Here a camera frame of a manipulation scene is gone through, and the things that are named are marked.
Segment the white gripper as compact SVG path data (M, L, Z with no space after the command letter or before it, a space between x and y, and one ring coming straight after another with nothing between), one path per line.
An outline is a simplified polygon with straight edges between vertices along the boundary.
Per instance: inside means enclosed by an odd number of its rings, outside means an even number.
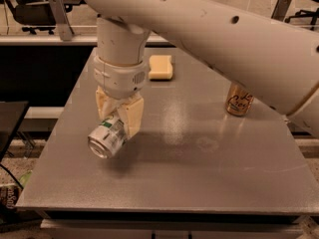
M93 65L94 78L99 85L96 103L100 120L117 109L127 138L131 139L141 128L144 98L137 92L146 82L148 65L141 62L132 66L116 66L98 56L94 58Z

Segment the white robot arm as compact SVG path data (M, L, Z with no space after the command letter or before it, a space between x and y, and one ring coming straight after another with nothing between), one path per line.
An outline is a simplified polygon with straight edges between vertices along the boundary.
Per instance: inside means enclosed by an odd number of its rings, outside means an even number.
M319 34L210 0L85 0L162 36L319 136Z

